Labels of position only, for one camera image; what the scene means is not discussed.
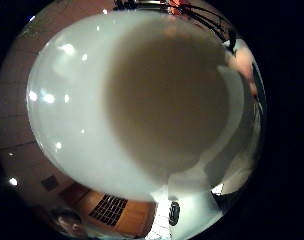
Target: brown blurry object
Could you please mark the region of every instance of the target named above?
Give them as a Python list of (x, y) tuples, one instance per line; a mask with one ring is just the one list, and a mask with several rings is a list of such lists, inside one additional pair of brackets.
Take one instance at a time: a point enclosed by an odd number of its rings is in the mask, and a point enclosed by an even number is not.
[(128, 200), (116, 225), (109, 226), (90, 216), (105, 195), (104, 193), (92, 191), (78, 183), (73, 183), (60, 193), (60, 197), (71, 208), (75, 209), (86, 222), (99, 228), (133, 238), (145, 237), (150, 232), (156, 203)]

